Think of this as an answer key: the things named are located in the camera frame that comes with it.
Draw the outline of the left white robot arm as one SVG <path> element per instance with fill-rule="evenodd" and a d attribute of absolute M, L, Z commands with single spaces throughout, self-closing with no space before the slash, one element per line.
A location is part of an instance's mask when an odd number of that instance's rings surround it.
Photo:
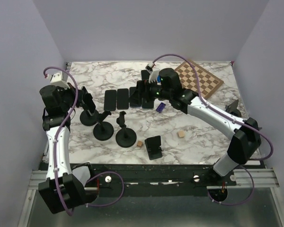
<path fill-rule="evenodd" d="M 96 123 L 98 112 L 85 87 L 76 90 L 72 85 L 67 88 L 48 85 L 39 93 L 45 105 L 43 130 L 48 139 L 49 164 L 45 181 L 38 185 L 38 191 L 53 214 L 73 211 L 75 207 L 93 202 L 98 196 L 98 186 L 89 162 L 70 165 L 69 110 L 73 106 L 82 107 L 84 114 L 91 119 L 89 126 Z M 94 189 L 87 191 L 84 186 L 93 186 Z"/>

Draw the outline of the black phone blue edge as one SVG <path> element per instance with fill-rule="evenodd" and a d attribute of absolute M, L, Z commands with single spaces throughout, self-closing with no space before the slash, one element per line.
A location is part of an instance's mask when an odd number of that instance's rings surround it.
<path fill-rule="evenodd" d="M 142 100 L 142 109 L 153 109 L 154 102 L 153 101 L 146 101 L 145 99 Z"/>

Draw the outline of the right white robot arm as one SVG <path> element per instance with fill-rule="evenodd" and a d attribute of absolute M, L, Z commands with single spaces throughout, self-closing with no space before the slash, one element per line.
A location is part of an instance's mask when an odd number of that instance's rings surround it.
<path fill-rule="evenodd" d="M 172 68 L 141 71 L 141 80 L 129 100 L 137 105 L 142 101 L 167 100 L 171 106 L 185 114 L 201 119 L 230 139 L 227 152 L 213 165 L 209 182 L 220 185 L 226 175 L 244 165 L 261 145 L 258 123 L 253 118 L 244 120 L 205 101 L 197 92 L 183 88 L 179 75 Z"/>

